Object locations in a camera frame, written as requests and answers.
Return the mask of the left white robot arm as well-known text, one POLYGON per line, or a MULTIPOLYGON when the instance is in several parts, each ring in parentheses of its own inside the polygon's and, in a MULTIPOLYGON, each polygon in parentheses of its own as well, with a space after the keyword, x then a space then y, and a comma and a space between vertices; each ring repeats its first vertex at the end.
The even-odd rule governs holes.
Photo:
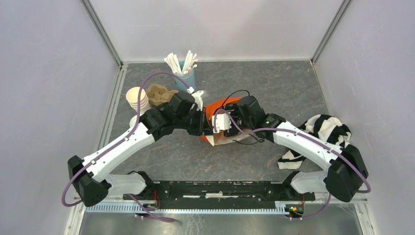
POLYGON ((80 202, 91 207, 107 196, 124 194, 149 199, 154 187, 143 176, 138 173, 112 175, 111 172, 134 153, 172 134, 175 129, 186 130, 193 136, 212 134, 203 106, 206 96, 206 91, 178 92, 169 102, 152 107, 137 117, 134 126, 107 146, 84 158, 71 157, 68 160, 69 184, 80 196, 80 202))

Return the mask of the orange paper bag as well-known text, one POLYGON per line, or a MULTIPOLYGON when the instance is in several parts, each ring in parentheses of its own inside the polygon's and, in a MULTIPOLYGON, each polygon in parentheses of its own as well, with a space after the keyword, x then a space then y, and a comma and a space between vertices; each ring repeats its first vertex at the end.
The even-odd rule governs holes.
MULTIPOLYGON (((219 101, 216 101, 210 105, 206 106, 206 115, 207 118, 209 120, 209 122, 211 122, 211 118, 212 116, 216 113, 216 111, 218 109, 223 109, 223 107, 227 104, 234 104, 237 103, 242 97, 232 97, 235 93, 237 92, 246 92, 248 95, 250 95, 250 92, 247 90, 237 90, 235 92, 232 92, 227 98, 223 98, 219 101)), ((212 136, 200 136, 200 138, 205 141, 208 142, 209 144, 211 144, 212 146, 215 145, 224 145, 224 144, 230 144, 230 143, 238 143, 238 144, 242 144, 242 145, 254 145, 257 143, 262 143, 265 142, 264 139, 255 137, 254 135, 244 135, 244 134, 238 134, 236 136, 233 137, 225 137, 224 136, 224 132, 225 131, 220 131, 219 133, 215 133, 212 136), (254 138, 254 142, 251 143, 243 143, 242 140, 246 139, 247 137, 252 137, 254 138)))

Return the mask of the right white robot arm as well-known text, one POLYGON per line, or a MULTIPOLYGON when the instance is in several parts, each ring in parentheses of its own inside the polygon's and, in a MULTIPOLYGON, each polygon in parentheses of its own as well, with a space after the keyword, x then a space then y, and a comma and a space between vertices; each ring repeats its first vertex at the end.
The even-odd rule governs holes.
POLYGON ((254 96, 238 100, 231 110, 217 109, 212 115, 215 133, 235 127, 242 134, 256 134, 283 145, 318 165, 321 170, 298 172, 283 185, 289 200, 302 193, 329 193, 342 202, 350 202, 357 193, 370 193, 367 168, 359 149, 338 146, 318 139, 273 113, 266 113, 254 96))

